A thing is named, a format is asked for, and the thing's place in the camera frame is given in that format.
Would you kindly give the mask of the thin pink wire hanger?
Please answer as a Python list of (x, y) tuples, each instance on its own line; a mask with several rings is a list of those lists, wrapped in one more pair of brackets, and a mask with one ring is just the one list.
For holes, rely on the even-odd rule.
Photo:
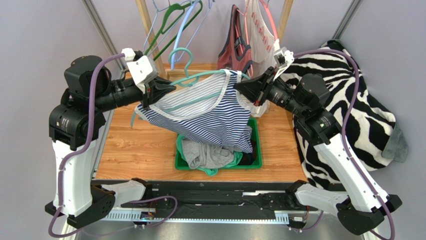
[[(250, 44), (250, 41), (249, 41), (249, 36), (248, 36), (248, 25), (247, 25), (247, 10), (248, 10), (248, 5), (249, 5), (249, 3), (250, 3), (250, 0), (245, 0), (244, 1), (245, 2), (245, 4), (244, 4), (244, 11), (241, 11), (240, 9), (239, 10), (237, 10), (238, 12), (239, 12), (239, 15), (241, 16), (241, 17), (243, 17), (243, 20), (244, 20), (244, 25), (243, 25), (243, 30), (244, 30), (244, 33), (245, 33), (245, 37), (244, 37), (244, 40), (245, 40), (245, 43), (247, 44), (247, 45), (249, 45)], [(250, 65), (250, 67), (247, 69), (247, 72), (248, 72), (248, 76), (249, 77), (252, 77), (253, 76), (253, 65), (251, 64)]]

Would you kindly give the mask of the blue white striped tank top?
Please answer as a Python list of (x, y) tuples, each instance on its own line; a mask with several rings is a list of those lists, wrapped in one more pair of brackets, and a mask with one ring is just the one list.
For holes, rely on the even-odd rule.
[(221, 70), (190, 87), (166, 94), (135, 113), (151, 125), (170, 130), (197, 143), (220, 145), (251, 153), (248, 121), (252, 106), (234, 89), (243, 74)]

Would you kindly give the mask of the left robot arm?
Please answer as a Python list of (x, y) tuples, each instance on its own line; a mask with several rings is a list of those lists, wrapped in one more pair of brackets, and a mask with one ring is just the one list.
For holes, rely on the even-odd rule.
[(117, 184), (92, 184), (100, 128), (105, 112), (139, 102), (147, 110), (176, 87), (159, 77), (155, 64), (142, 53), (128, 56), (132, 77), (112, 80), (106, 64), (120, 54), (102, 59), (75, 59), (64, 72), (67, 88), (49, 116), (49, 137), (56, 161), (56, 193), (45, 211), (81, 229), (106, 217), (113, 208), (145, 201), (152, 185), (140, 178)]

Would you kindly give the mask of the green plastic hanger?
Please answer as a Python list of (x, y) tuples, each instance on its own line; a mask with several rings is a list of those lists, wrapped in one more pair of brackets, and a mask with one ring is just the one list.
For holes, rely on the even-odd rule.
[[(157, 60), (161, 55), (179, 41), (183, 32), (201, 14), (204, 3), (201, 0), (183, 0), (178, 3), (169, 3), (168, 6), (159, 8), (156, 1), (152, 1), (155, 14), (153, 24), (159, 23), (158, 30), (154, 31), (154, 25), (149, 27), (147, 36), (152, 35), (152, 39), (146, 39), (143, 43), (143, 52), (146, 56), (153, 56)], [(155, 49), (165, 40), (166, 36), (177, 27), (177, 33), (163, 46), (155, 52)]]

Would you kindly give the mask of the maroon tank top dark trim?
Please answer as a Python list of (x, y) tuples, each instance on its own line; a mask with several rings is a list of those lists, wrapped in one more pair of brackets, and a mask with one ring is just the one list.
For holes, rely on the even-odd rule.
[(216, 68), (241, 71), (248, 76), (253, 74), (252, 49), (244, 39), (239, 8), (235, 4), (231, 8), (228, 35), (218, 55)]

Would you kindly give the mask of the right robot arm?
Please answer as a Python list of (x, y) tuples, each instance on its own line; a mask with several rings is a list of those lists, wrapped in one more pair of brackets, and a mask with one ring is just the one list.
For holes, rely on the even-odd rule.
[(332, 192), (298, 180), (285, 191), (289, 208), (308, 206), (332, 214), (359, 236), (389, 219), (402, 205), (397, 195), (376, 184), (342, 136), (341, 125), (324, 107), (330, 91), (321, 75), (306, 74), (296, 88), (291, 88), (281, 80), (278, 69), (270, 67), (234, 88), (255, 106), (269, 101), (292, 113), (302, 138), (326, 160), (344, 187), (344, 193)]

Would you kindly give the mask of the teal plastic hanger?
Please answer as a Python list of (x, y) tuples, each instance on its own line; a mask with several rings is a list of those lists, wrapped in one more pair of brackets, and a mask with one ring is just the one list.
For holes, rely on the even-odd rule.
[(193, 62), (193, 54), (192, 54), (192, 52), (189, 49), (185, 48), (185, 47), (178, 47), (178, 48), (172, 50), (171, 53), (169, 54), (168, 61), (170, 63), (174, 63), (175, 62), (174, 60), (172, 60), (172, 57), (177, 52), (185, 52), (185, 53), (187, 53), (188, 56), (189, 56), (189, 60), (186, 63), (186, 65), (184, 66), (184, 68), (183, 68), (183, 72), (184, 72), (185, 77), (183, 77), (183, 78), (181, 78), (179, 80), (173, 81), (170, 84), (172, 86), (179, 85), (179, 86), (184, 87), (184, 88), (185, 87), (192, 87), (193, 85), (195, 85), (199, 81), (199, 79), (200, 79), (201, 76), (213, 75), (213, 74), (220, 74), (220, 73), (225, 73), (226, 72), (225, 69), (219, 69), (219, 70), (203, 71), (203, 72), (194, 73), (194, 74), (190, 75), (189, 72), (188, 72), (188, 68), (190, 67), (191, 63)]

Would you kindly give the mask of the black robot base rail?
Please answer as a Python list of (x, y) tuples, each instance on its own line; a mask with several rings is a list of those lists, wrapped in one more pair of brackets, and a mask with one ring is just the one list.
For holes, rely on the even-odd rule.
[(289, 207), (285, 190), (291, 182), (163, 181), (152, 180), (154, 197), (173, 196), (153, 203), (125, 203), (115, 207), (105, 221), (134, 223), (225, 223), (286, 225), (306, 213), (317, 215), (315, 207)]

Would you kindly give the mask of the navy tank top maroon trim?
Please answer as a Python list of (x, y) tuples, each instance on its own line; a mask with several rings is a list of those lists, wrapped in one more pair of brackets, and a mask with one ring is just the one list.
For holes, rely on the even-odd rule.
[(238, 166), (251, 166), (255, 162), (257, 158), (257, 152), (256, 152), (257, 143), (254, 140), (251, 140), (250, 143), (251, 143), (253, 152), (251, 153), (243, 152), (241, 160), (237, 164)]

